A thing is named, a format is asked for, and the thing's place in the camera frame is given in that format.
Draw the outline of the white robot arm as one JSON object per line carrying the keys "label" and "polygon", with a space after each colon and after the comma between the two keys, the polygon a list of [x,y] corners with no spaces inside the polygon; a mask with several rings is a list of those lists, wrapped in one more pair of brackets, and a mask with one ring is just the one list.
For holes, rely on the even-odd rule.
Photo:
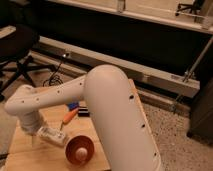
{"label": "white robot arm", "polygon": [[113,65],[99,65],[69,82],[38,92],[20,86],[5,103],[22,129],[36,132],[42,108],[83,100],[112,171],[164,171],[146,115],[126,74]]}

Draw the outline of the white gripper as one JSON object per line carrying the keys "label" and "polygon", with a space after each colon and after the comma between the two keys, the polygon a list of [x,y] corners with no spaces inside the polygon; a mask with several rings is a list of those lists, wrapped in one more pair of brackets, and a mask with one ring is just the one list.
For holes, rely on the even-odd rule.
{"label": "white gripper", "polygon": [[23,116],[19,118],[22,130],[29,134],[35,134],[44,124],[44,118],[41,115]]}

